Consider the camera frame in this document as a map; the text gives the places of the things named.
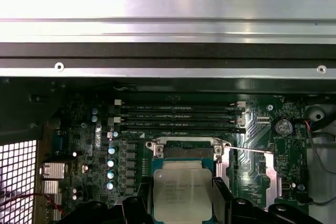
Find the metal rail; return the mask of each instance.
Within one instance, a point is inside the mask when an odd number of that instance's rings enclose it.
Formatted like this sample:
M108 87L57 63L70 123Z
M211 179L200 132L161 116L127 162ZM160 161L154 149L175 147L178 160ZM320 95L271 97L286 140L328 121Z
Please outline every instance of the metal rail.
M0 0L0 42L336 42L336 0Z

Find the metal panel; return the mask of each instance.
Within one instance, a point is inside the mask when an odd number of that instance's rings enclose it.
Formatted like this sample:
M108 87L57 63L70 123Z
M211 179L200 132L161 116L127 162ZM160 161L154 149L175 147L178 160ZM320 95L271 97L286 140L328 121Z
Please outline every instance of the metal panel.
M0 0L3 42L336 42L336 0Z
M336 69L295 68L65 68L61 62L55 68L0 68L6 77L110 77L110 78L225 78L276 80L335 80ZM53 171L56 164L46 163Z

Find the ventilation grille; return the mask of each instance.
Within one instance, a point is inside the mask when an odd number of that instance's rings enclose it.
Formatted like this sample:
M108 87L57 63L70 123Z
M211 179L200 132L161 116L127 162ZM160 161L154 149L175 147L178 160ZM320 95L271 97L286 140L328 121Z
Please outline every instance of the ventilation grille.
M34 192L36 141L0 146L0 203ZM0 207L0 224L33 222L33 196Z

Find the red wire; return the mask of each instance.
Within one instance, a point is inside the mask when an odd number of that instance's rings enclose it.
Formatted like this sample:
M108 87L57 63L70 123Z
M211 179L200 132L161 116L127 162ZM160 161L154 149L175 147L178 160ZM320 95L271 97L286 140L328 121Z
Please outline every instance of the red wire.
M67 215L67 214L63 211L63 209L61 208L61 206L58 205L58 204L56 204L56 203L53 201L53 199L51 199L48 195L46 195L46 194L39 194L39 193L32 193L32 194L25 194L25 195L18 195L18 196L15 196L15 197L13 197L13 198L11 198L11 199L5 201L5 202L2 202L2 203L0 204L0 207L2 207L2 206L6 205L6 204L8 204L9 202L12 202L12 201L14 201L14 200L17 200L17 199L24 199L24 198L28 198L28 197L30 197L30 196L43 196L43 197L45 197L45 198L47 199L47 201L48 201L50 204L52 204L53 207L54 207L56 210L60 211L61 214L62 214L63 216Z
M308 121L305 120L304 122L305 122L305 124L306 124L306 126L307 126L307 130L310 131L310 126L309 126Z

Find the motherboard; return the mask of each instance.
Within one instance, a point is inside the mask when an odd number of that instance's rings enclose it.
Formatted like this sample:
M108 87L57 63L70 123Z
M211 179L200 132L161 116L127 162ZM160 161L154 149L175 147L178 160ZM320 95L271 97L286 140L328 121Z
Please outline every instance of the motherboard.
M262 209L273 197L308 213L297 201L308 193L306 129L295 121L304 118L304 107L280 95L71 93L52 138L51 161L65 165L58 179L62 206L71 212L95 200L113 207L136 195L160 159L200 158L213 161L213 176L227 178L234 196ZM219 174L224 154L227 167Z

